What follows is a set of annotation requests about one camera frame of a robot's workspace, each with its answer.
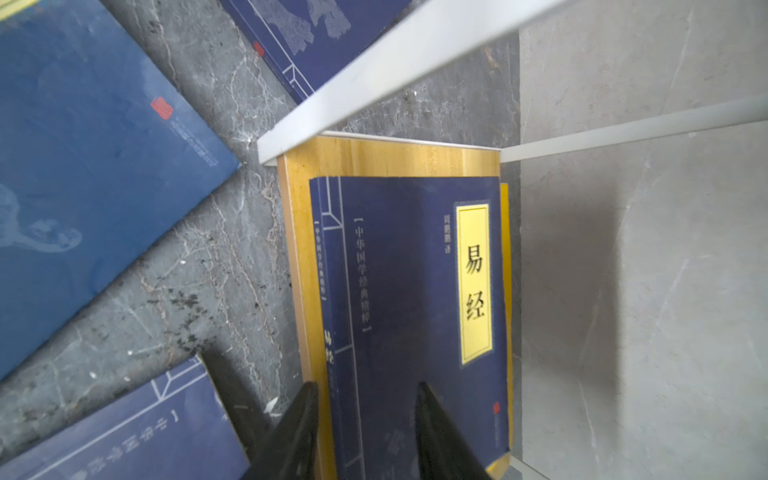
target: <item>book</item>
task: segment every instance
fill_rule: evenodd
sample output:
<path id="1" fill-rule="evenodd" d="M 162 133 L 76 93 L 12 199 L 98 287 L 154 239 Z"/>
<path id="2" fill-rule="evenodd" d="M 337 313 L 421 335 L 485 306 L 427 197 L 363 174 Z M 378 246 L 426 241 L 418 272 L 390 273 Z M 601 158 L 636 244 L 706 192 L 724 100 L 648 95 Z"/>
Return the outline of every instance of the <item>book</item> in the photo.
<path id="1" fill-rule="evenodd" d="M 221 0 L 297 104 L 376 40 L 411 0 Z"/>
<path id="2" fill-rule="evenodd" d="M 195 356 L 0 466 L 0 478 L 239 480 L 248 467 Z"/>
<path id="3" fill-rule="evenodd" d="M 426 381 L 483 465 L 508 451 L 498 177 L 310 181 L 336 469 L 418 478 Z"/>
<path id="4" fill-rule="evenodd" d="M 98 0 L 0 22 L 0 379 L 239 166 Z"/>

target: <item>gray marble floor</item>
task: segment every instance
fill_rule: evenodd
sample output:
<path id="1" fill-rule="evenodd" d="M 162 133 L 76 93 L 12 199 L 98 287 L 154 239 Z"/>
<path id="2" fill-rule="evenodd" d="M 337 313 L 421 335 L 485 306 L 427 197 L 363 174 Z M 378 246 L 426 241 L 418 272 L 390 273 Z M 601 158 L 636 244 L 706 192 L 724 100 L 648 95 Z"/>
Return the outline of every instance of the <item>gray marble floor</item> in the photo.
<path id="1" fill-rule="evenodd" d="M 277 397 L 281 412 L 302 382 L 276 170 L 261 167 L 256 152 L 259 135 L 294 103 L 217 0 L 104 3 L 243 168 L 0 384 L 0 462 L 194 351 L 252 455 L 273 421 L 264 404 Z M 339 128 L 516 144 L 518 66 L 515 34 Z M 503 177 L 517 231 L 519 167 L 505 167 Z M 515 268 L 519 278 L 517 256 Z"/>

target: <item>dark blue book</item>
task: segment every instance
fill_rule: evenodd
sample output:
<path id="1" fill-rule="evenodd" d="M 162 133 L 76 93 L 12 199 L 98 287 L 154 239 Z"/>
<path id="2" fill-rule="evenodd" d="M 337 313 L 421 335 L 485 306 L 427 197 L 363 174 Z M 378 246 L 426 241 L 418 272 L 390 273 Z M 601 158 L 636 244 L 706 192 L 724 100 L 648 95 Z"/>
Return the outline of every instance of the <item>dark blue book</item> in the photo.
<path id="1" fill-rule="evenodd" d="M 248 466 L 193 357 L 0 466 L 0 478 L 239 480 Z"/>
<path id="2" fill-rule="evenodd" d="M 418 478 L 427 381 L 484 465 L 508 451 L 497 177 L 310 181 L 336 468 Z"/>
<path id="3" fill-rule="evenodd" d="M 240 163 L 98 0 L 0 22 L 0 379 Z"/>
<path id="4" fill-rule="evenodd" d="M 220 0 L 296 103 L 360 55 L 411 0 Z"/>

